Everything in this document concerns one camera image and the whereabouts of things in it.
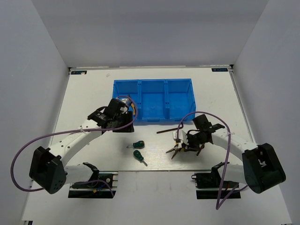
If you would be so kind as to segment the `yellow black pliers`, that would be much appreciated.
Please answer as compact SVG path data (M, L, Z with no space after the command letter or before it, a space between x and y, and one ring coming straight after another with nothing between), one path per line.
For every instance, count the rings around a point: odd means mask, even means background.
M199 149L199 145L181 145L180 143L176 143L175 146L173 148L171 148L170 150L168 150L166 152L170 153L173 152L173 155L171 157L171 159L173 159L179 152L198 152Z
M136 107L133 101L130 102L129 107L132 109L133 115L136 116Z

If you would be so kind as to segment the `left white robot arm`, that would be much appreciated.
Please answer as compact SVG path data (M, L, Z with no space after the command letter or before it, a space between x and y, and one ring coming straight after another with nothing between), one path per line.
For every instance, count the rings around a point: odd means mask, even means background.
M38 147L33 154L29 176L50 194L58 192L66 184L94 187L99 180L99 170L83 162L68 162L86 145L107 131L132 133L137 119L135 102L126 96L111 99L107 106L92 112L83 124L48 148Z

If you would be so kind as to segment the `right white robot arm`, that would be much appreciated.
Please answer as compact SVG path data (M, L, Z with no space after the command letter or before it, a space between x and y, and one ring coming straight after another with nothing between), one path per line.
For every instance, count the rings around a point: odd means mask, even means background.
M286 174L270 144L246 141L222 124L213 125L204 114L195 117L193 123L195 130L178 131L185 151L200 152L206 143L211 143L241 161L241 164L233 164L226 160L213 166L211 180L215 186L222 187L228 181L242 183L260 194L286 180Z

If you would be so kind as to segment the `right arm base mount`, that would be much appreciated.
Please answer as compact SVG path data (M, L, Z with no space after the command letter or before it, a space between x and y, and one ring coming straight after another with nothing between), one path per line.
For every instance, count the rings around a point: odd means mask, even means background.
M198 172L191 176L195 182L196 198L197 200L216 200L218 197L219 184L221 181L220 175L211 172ZM239 183L232 181L224 181L221 199L223 199L235 185L238 185L233 193L228 197L229 199L240 199Z

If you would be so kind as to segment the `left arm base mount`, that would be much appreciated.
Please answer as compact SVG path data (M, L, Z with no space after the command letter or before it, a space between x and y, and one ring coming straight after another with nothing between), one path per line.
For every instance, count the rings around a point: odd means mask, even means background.
M118 185L117 172L100 172L96 182L71 184L68 192L70 199L113 199Z

